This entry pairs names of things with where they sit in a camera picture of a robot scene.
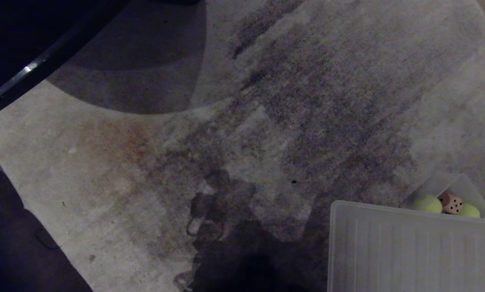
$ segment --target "floor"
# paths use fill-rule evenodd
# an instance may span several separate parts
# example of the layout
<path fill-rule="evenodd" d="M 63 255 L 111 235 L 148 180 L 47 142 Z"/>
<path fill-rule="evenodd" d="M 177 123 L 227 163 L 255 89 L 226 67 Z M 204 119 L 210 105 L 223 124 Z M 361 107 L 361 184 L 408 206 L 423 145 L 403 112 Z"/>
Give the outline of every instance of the floor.
<path fill-rule="evenodd" d="M 0 169 L 0 292 L 92 292 Z"/>
<path fill-rule="evenodd" d="M 437 170 L 485 198 L 485 15 L 135 0 L 0 112 L 0 164 L 95 292 L 202 291 L 254 253 L 322 292 L 333 201 L 398 206 Z"/>

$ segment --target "clear plastic container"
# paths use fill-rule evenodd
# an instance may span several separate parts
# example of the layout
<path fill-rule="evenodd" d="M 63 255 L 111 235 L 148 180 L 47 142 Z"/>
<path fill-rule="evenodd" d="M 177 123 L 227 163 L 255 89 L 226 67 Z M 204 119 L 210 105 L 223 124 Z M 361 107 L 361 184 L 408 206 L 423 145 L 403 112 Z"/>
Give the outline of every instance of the clear plastic container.
<path fill-rule="evenodd" d="M 328 292 L 485 292 L 485 219 L 336 201 L 329 243 Z"/>
<path fill-rule="evenodd" d="M 421 187 L 415 190 L 400 208 L 415 209 L 414 202 L 423 196 L 432 196 L 437 198 L 443 192 L 450 192 L 458 196 L 464 203 L 475 206 L 480 211 L 480 217 L 485 218 L 485 201 L 476 190 L 475 186 L 465 174 L 447 174 L 445 172 L 435 173 Z"/>

